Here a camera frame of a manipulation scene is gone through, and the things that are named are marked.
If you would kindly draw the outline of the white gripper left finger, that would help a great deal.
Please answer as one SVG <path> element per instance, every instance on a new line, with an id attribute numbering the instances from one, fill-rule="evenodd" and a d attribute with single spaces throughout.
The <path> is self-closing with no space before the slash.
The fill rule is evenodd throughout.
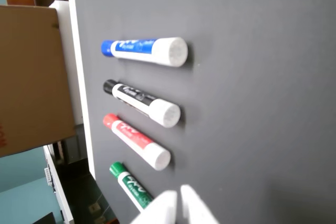
<path id="1" fill-rule="evenodd" d="M 176 222 L 177 192 L 166 190 L 158 195 L 131 224 Z"/>

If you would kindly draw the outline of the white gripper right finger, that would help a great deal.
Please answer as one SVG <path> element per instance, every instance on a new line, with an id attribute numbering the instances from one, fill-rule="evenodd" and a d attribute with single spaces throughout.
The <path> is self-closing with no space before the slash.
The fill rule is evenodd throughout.
<path id="1" fill-rule="evenodd" d="M 203 202 L 195 189 L 190 185 L 181 186 L 181 199 L 183 217 L 189 223 L 219 224 L 219 221 L 214 217 L 206 203 Z"/>

